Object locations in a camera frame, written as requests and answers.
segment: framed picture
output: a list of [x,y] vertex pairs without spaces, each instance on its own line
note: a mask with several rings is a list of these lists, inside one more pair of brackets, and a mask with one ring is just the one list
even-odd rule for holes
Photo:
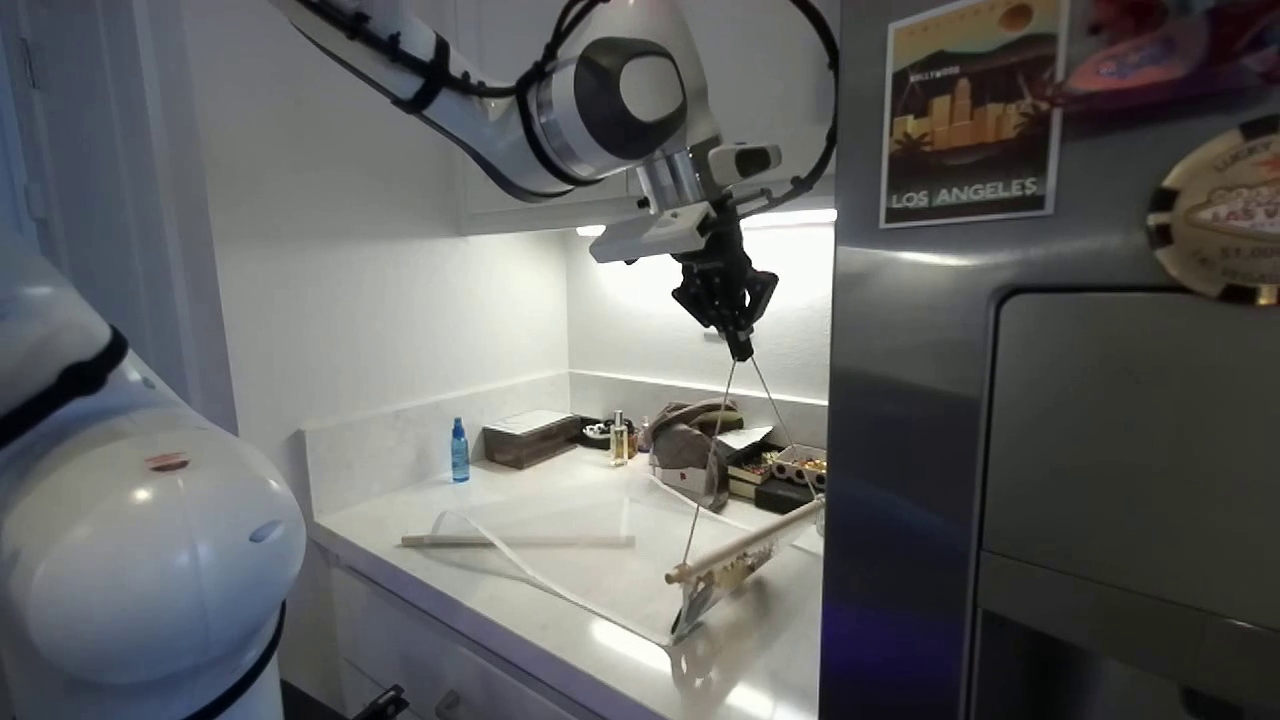
[[887,23],[881,225],[1044,216],[1069,0],[962,0]]

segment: kitchen counter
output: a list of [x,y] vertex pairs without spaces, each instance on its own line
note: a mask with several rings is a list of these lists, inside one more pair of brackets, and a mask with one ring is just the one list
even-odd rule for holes
[[[526,558],[534,571],[569,576],[578,595],[599,601],[616,621],[531,585],[491,546],[435,550],[401,543],[402,536],[430,536],[430,528],[442,528],[461,512],[489,516],[482,522],[496,533],[509,528],[505,519],[510,512],[546,512],[550,528],[564,522],[570,533],[597,505],[605,508],[605,522],[613,522],[613,489],[639,498],[628,505],[636,516],[624,519],[649,558],[633,558],[636,550],[608,556],[616,546],[526,550]],[[314,516],[314,543],[345,569],[397,592],[410,607],[505,655],[589,712],[814,714],[814,522],[804,522],[800,536],[776,543],[776,556],[748,580],[748,587],[734,601],[717,602],[693,635],[660,648],[650,635],[681,602],[681,587],[660,580],[650,556],[666,556],[666,563],[674,563],[688,541],[688,519],[693,505],[649,480],[649,456],[613,469],[605,450],[575,449],[526,471],[472,469],[472,482],[465,489],[424,480],[420,489],[368,494],[345,512]],[[748,505],[727,505],[720,516],[702,512],[694,556],[702,543],[744,536],[772,519],[776,516]]]

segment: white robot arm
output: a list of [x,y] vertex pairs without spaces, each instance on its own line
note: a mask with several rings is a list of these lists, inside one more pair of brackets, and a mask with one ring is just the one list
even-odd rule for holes
[[0,242],[0,714],[278,714],[289,482]]
[[[509,196],[550,199],[616,171],[639,171],[642,216],[613,225],[597,261],[666,250],[683,269],[673,293],[717,326],[734,359],[751,356],[776,277],[744,250],[739,216],[776,206],[814,184],[829,147],[784,193],[734,196],[778,162],[776,147],[723,143],[707,80],[674,0],[569,0],[543,54],[510,85],[482,80],[435,36],[410,0],[277,0],[337,65],[461,143]],[[807,0],[837,72],[837,40]]]

